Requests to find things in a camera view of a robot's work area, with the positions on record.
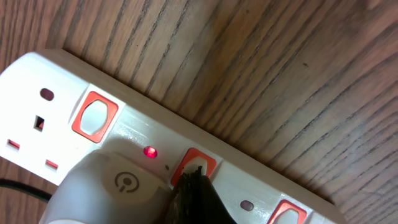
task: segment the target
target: live pin hole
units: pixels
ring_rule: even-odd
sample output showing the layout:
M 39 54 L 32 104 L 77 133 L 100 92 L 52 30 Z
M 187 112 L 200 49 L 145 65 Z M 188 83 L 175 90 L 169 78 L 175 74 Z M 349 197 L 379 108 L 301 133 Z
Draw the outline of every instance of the live pin hole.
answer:
M 54 99 L 54 93 L 47 88 L 43 88 L 40 90 L 40 96 L 48 101 L 52 101 Z
M 58 169 L 58 165 L 56 163 L 54 163 L 54 162 L 49 161 L 49 160 L 45 161 L 45 165 L 50 167 L 50 168 L 52 168 L 52 169 L 55 169 L 55 170 Z
M 44 128 L 44 119 L 40 116 L 36 116 L 35 126 L 34 129 L 42 132 Z

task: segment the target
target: wood grain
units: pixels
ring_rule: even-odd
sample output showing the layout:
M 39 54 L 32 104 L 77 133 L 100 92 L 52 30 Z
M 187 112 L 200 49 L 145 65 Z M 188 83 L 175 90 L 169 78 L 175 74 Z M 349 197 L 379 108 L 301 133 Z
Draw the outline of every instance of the wood grain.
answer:
M 395 0 L 1 0 L 0 69 L 63 48 L 333 202 L 398 222 Z M 1 177 L 55 187 L 4 159 Z M 45 205 L 0 190 L 1 223 Z

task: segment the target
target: white power strip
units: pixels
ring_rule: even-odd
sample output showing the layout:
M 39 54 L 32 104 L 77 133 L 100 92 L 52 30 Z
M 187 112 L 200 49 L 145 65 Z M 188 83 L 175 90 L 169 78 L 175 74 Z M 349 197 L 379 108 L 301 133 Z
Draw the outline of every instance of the white power strip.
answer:
M 63 50 L 10 65 L 0 76 L 0 105 L 0 156 L 56 185 L 101 148 L 170 187 L 201 157 L 238 223 L 282 223 L 292 211 L 297 224 L 346 223 L 332 204 Z

